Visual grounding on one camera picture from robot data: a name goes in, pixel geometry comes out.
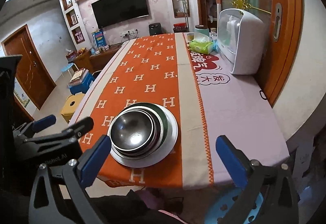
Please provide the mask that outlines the small steel bowl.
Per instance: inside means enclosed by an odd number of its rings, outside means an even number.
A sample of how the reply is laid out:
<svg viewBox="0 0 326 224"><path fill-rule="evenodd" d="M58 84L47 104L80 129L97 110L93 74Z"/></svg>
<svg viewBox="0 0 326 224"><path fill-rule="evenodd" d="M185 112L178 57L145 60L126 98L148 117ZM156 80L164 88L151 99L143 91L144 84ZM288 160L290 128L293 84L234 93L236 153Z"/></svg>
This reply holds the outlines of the small steel bowl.
<svg viewBox="0 0 326 224"><path fill-rule="evenodd" d="M145 110L127 110L113 120L108 135L117 150L126 153L137 152L154 141L156 124Z"/></svg>

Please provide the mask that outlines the white plate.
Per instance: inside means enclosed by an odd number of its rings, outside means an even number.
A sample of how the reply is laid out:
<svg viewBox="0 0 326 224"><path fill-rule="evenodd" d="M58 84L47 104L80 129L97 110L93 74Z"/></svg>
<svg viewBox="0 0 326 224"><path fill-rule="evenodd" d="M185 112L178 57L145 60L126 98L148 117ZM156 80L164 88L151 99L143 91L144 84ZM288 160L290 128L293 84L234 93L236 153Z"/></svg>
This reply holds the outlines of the white plate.
<svg viewBox="0 0 326 224"><path fill-rule="evenodd" d="M178 138L178 124L174 115L168 109L154 103L136 103L127 107L124 111L132 109L141 109L152 111L158 122L163 127L162 139L149 152L138 157L128 157L127 154L119 153L112 146L111 156L120 164L130 168L145 168L162 161L173 149Z"/></svg>

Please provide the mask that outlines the green plate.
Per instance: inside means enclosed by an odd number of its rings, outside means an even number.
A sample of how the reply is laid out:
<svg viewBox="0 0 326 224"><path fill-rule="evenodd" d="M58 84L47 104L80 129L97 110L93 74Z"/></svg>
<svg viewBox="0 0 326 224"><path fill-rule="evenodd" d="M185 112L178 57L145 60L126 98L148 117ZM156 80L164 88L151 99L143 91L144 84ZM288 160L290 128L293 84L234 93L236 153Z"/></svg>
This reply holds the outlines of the green plate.
<svg viewBox="0 0 326 224"><path fill-rule="evenodd" d="M146 112L152 118L152 124L155 132L139 148L132 148L124 151L117 144L114 145L116 151L126 159L142 159L152 157L156 152L162 157L166 157L172 151L178 138L178 125L172 113L161 105L154 103L135 103L122 110L117 117L121 117L128 112L142 111Z"/></svg>

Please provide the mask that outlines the yellow plastic stool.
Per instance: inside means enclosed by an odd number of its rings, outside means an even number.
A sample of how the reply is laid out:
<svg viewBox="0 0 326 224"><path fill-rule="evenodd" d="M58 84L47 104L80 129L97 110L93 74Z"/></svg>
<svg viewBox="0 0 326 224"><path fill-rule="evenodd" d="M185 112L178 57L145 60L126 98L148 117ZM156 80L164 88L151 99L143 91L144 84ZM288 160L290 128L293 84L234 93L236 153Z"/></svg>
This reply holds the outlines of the yellow plastic stool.
<svg viewBox="0 0 326 224"><path fill-rule="evenodd" d="M66 99L66 102L60 112L66 123L70 122L83 97L83 93L78 93L76 95L70 95Z"/></svg>

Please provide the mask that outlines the stack of books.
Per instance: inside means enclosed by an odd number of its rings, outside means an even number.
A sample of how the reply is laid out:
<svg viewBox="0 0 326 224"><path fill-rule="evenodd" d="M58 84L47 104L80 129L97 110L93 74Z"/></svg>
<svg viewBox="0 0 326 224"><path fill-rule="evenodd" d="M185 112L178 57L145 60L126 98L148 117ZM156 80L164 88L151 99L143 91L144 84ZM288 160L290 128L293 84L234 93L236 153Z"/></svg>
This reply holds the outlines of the stack of books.
<svg viewBox="0 0 326 224"><path fill-rule="evenodd" d="M82 68L80 70L78 70L77 72L75 72L75 74L72 76L72 79L70 80L70 82L68 83L68 85L70 87L72 86L76 86L79 85L80 83L82 83L82 81L85 79L85 77L88 75L89 70Z"/></svg>

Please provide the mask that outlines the light blue stool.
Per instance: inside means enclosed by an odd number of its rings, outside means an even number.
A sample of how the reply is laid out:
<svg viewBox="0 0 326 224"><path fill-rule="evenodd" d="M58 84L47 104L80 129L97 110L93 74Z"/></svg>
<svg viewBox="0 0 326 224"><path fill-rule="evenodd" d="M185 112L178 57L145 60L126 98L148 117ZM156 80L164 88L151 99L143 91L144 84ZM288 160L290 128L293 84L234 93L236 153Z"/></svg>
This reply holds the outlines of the light blue stool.
<svg viewBox="0 0 326 224"><path fill-rule="evenodd" d="M75 72L77 72L79 70L79 68L77 67L76 64L74 63L68 63L66 66L64 66L62 69L61 69L61 74L64 75L65 72L67 72L70 77L72 77Z"/></svg>

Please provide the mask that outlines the wooden TV cabinet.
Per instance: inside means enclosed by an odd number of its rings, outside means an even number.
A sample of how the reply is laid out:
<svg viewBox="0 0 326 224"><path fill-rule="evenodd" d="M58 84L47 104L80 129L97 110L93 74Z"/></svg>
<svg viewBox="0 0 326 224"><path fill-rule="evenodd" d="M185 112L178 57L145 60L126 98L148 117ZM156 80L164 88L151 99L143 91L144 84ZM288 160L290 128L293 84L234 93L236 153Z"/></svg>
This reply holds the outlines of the wooden TV cabinet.
<svg viewBox="0 0 326 224"><path fill-rule="evenodd" d="M105 68L110 59L121 48L122 44L112 45L108 50L100 52L97 55L92 55L90 50L87 50L82 55L79 55L73 60L73 63L79 68L89 70L91 74Z"/></svg>

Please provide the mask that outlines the white printed tablecloth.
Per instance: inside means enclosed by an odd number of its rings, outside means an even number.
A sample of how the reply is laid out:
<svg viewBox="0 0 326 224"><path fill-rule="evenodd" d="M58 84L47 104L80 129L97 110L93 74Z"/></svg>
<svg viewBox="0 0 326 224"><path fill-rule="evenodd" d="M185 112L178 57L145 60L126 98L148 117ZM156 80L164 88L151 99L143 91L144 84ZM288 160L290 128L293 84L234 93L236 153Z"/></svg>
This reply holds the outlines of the white printed tablecloth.
<svg viewBox="0 0 326 224"><path fill-rule="evenodd" d="M231 75L218 55L189 51L206 117L214 183L230 180L216 153L216 139L225 135L249 159L266 166L284 161L289 152L272 107L250 76Z"/></svg>

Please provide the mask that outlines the blue framed picture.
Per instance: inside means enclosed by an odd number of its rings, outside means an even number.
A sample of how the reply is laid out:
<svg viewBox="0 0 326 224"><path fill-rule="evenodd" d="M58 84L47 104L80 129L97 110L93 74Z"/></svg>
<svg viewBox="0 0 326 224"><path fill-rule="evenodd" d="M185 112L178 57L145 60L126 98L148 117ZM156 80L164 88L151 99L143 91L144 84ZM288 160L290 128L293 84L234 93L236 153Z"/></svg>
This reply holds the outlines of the blue framed picture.
<svg viewBox="0 0 326 224"><path fill-rule="evenodd" d="M95 45L97 46L97 48L104 47L107 45L103 30L97 30L97 31L93 32L92 36L93 36L93 40L95 41Z"/></svg>

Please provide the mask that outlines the blue wipes pack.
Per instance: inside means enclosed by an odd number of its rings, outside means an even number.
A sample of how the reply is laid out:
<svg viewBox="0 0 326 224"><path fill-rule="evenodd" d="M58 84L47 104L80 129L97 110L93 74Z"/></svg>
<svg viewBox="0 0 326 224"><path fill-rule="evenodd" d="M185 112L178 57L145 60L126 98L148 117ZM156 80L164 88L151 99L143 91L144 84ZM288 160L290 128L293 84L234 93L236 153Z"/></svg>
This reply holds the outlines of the blue wipes pack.
<svg viewBox="0 0 326 224"><path fill-rule="evenodd" d="M214 50L215 52L219 53L219 46L218 46L218 41L217 41L217 40L215 40L215 41L213 42L213 50Z"/></svg>

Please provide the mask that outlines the green tissue pack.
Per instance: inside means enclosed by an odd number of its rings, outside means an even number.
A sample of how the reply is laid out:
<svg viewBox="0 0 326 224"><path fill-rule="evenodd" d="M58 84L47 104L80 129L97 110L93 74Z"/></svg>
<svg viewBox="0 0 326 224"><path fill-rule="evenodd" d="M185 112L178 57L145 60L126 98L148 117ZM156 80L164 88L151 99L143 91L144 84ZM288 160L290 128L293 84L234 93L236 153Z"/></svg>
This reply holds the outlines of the green tissue pack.
<svg viewBox="0 0 326 224"><path fill-rule="evenodd" d="M209 55L213 51L213 42L206 35L195 35L189 42L189 50L204 55Z"/></svg>

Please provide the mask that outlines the white bottle sterilizer appliance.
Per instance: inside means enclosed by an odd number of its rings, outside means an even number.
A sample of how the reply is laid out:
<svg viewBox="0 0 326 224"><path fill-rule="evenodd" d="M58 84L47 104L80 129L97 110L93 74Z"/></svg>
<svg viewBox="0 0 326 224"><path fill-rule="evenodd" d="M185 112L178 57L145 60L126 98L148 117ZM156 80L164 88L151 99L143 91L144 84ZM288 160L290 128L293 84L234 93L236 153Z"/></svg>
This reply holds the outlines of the white bottle sterilizer appliance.
<svg viewBox="0 0 326 224"><path fill-rule="evenodd" d="M265 26L260 18L237 8L220 12L217 44L231 74L255 74L260 66L264 42Z"/></svg>

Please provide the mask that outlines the orange wooden sliding door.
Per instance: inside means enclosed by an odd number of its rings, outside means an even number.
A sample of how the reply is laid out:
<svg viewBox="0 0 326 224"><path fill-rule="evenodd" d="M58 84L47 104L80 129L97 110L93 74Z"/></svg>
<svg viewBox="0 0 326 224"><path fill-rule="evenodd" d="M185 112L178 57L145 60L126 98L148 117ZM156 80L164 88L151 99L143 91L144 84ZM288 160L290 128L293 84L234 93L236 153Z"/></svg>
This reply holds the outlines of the orange wooden sliding door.
<svg viewBox="0 0 326 224"><path fill-rule="evenodd" d="M271 106L288 79L303 23L303 0L271 0L271 22L266 53L255 79Z"/></svg>

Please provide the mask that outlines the teal canister with lid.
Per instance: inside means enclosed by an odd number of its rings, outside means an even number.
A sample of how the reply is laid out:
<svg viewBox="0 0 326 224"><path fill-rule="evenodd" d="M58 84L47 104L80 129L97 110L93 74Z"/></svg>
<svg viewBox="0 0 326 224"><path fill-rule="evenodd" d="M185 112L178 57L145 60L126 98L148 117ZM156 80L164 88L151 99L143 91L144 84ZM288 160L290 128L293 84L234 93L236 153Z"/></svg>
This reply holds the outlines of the teal canister with lid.
<svg viewBox="0 0 326 224"><path fill-rule="evenodd" d="M196 25L194 39L209 39L209 29L205 25Z"/></svg>

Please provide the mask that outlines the black wall television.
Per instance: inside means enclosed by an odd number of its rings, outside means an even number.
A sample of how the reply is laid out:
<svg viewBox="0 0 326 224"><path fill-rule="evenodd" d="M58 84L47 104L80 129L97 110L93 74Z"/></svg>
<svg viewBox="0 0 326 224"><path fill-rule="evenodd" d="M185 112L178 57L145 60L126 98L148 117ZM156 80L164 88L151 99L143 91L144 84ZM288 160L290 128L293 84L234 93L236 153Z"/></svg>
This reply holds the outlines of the black wall television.
<svg viewBox="0 0 326 224"><path fill-rule="evenodd" d="M99 29L149 15L147 0L98 0L92 9Z"/></svg>

